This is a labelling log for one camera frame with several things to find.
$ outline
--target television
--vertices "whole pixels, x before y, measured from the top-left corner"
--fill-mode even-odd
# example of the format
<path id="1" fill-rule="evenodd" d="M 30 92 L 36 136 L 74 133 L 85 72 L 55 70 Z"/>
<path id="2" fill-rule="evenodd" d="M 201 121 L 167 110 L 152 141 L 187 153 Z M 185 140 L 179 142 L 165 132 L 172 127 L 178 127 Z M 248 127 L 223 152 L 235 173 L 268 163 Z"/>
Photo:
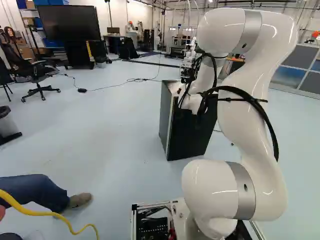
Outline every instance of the television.
<path id="1" fill-rule="evenodd" d="M 83 5 L 37 6 L 45 36 L 64 42 L 101 40 L 97 10 Z"/>

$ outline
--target white wall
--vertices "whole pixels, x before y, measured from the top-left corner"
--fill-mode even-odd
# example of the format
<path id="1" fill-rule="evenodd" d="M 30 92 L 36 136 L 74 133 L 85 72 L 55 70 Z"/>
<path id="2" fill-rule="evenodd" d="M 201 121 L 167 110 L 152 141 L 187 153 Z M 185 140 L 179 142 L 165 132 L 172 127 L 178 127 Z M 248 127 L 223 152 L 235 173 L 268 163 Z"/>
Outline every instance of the white wall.
<path id="1" fill-rule="evenodd" d="M 99 19 L 100 32 L 102 35 L 107 34 L 107 27 L 111 27 L 108 4 L 104 0 L 70 0 L 70 5 L 90 5 L 95 6 Z M 128 14 L 126 11 L 126 0 L 110 1 L 112 26 L 120 28 L 120 34 L 125 35 L 125 25 L 132 21 L 134 26 L 138 20 L 142 20 L 145 29 L 152 26 L 152 7 L 133 0 L 127 4 Z"/>
<path id="2" fill-rule="evenodd" d="M 25 33 L 25 25 L 15 0 L 0 0 L 0 25 L 2 28 L 9 26 Z"/>
<path id="3" fill-rule="evenodd" d="M 301 3 L 289 3 L 287 5 L 288 8 L 286 8 L 284 10 L 283 3 L 278 3 L 278 4 L 273 4 L 273 7 L 267 7 L 269 6 L 271 3 L 264 3 L 262 6 L 265 7 L 255 7 L 255 10 L 262 10 L 262 11 L 269 11 L 269 12 L 275 12 L 275 13 L 284 13 L 286 15 L 291 16 L 295 22 L 297 23 L 297 26 L 299 29 L 304 29 L 307 28 L 308 31 L 306 31 L 305 36 L 303 38 L 301 38 L 301 41 L 303 42 L 307 37 L 309 37 L 311 35 L 311 33 L 315 30 L 320 30 L 320 11 L 315 11 L 313 18 L 310 20 L 310 23 L 308 23 L 310 16 L 312 14 L 312 8 L 315 6 L 317 0 L 308 0 L 306 1 L 301 1 Z M 198 5 L 199 8 L 203 8 L 204 2 L 205 0 L 198 0 Z M 189 16 L 189 10 L 188 10 L 188 4 L 186 4 L 187 2 L 181 1 L 179 3 L 179 5 L 177 5 L 177 9 L 184 9 L 185 7 L 187 8 L 185 11 L 184 10 L 177 10 L 174 14 L 174 22 L 173 25 L 177 26 L 178 24 L 182 24 L 184 26 L 188 25 L 188 16 Z M 196 5 L 193 3 L 193 1 L 190 1 L 191 3 L 191 8 L 196 8 Z M 176 3 L 169 3 L 167 6 L 170 8 L 174 8 L 176 5 Z M 214 3 L 209 4 L 210 8 L 213 8 L 215 5 Z M 239 3 L 236 4 L 234 3 L 232 5 L 233 7 L 238 7 L 238 8 L 243 8 L 245 7 L 246 9 L 251 9 L 249 6 L 249 4 L 245 3 Z M 212 9 L 208 9 L 208 5 L 206 4 L 206 9 L 200 9 L 200 19 L 201 17 L 208 11 L 212 10 Z M 168 26 L 172 25 L 172 16 L 173 16 L 173 10 L 167 10 L 166 11 L 166 16 L 165 16 L 165 31 L 164 31 L 164 35 L 165 37 L 165 41 L 167 40 L 167 37 L 170 35 L 170 33 L 168 32 Z M 193 9 L 191 10 L 191 14 L 190 14 L 190 25 L 191 26 L 197 26 L 197 22 L 198 22 L 198 11 Z"/>

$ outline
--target black office chair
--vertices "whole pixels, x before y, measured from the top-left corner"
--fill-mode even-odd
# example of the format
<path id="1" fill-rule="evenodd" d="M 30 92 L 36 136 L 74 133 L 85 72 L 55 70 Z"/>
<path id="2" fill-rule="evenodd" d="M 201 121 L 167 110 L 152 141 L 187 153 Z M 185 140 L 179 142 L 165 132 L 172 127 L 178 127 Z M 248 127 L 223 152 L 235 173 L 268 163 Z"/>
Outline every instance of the black office chair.
<path id="1" fill-rule="evenodd" d="M 39 82 L 45 80 L 52 75 L 55 75 L 59 72 L 59 70 L 53 66 L 50 66 L 49 61 L 42 60 L 30 63 L 28 60 L 21 58 L 19 55 L 16 54 L 14 49 L 8 43 L 0 43 L 2 50 L 8 60 L 9 64 L 11 65 L 11 74 L 15 76 L 21 76 L 30 79 L 31 83 L 36 84 L 37 88 L 29 89 L 28 94 L 21 98 L 23 103 L 26 102 L 26 98 L 40 93 L 41 98 L 43 101 L 46 100 L 43 91 L 56 91 L 60 93 L 59 88 L 52 88 L 51 85 L 41 87 Z"/>

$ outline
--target tan shoe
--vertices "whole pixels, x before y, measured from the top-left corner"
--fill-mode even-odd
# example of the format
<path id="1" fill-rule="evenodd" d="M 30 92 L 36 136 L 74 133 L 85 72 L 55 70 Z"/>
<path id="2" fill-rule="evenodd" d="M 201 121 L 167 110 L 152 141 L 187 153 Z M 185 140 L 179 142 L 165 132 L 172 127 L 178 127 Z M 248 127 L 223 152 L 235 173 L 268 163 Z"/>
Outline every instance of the tan shoe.
<path id="1" fill-rule="evenodd" d="M 67 208 L 68 209 L 78 208 L 89 203 L 91 200 L 92 200 L 91 193 L 83 192 L 78 195 L 73 195 L 70 197 L 70 202 Z"/>

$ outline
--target yellow cable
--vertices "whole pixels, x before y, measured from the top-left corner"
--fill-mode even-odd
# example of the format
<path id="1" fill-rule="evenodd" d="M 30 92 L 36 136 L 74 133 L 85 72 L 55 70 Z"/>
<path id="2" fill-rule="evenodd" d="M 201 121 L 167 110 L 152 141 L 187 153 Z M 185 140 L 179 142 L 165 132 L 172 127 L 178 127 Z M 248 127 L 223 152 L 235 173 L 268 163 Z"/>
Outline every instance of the yellow cable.
<path id="1" fill-rule="evenodd" d="M 93 227 L 93 229 L 95 231 L 96 240 L 99 240 L 98 229 L 96 228 L 96 226 L 94 224 L 87 224 L 80 231 L 75 232 L 73 230 L 72 225 L 69 222 L 69 220 L 56 212 L 32 211 L 27 208 L 24 208 L 9 193 L 7 193 L 6 191 L 3 191 L 1 189 L 0 189 L 0 198 L 4 199 L 8 204 L 10 204 L 12 207 L 14 207 L 16 210 L 18 210 L 22 214 L 29 215 L 29 216 L 54 216 L 54 217 L 64 221 L 65 224 L 67 224 L 70 233 L 72 233 L 73 235 L 78 235 L 78 234 L 82 233 L 87 227 L 91 226 L 91 227 Z"/>

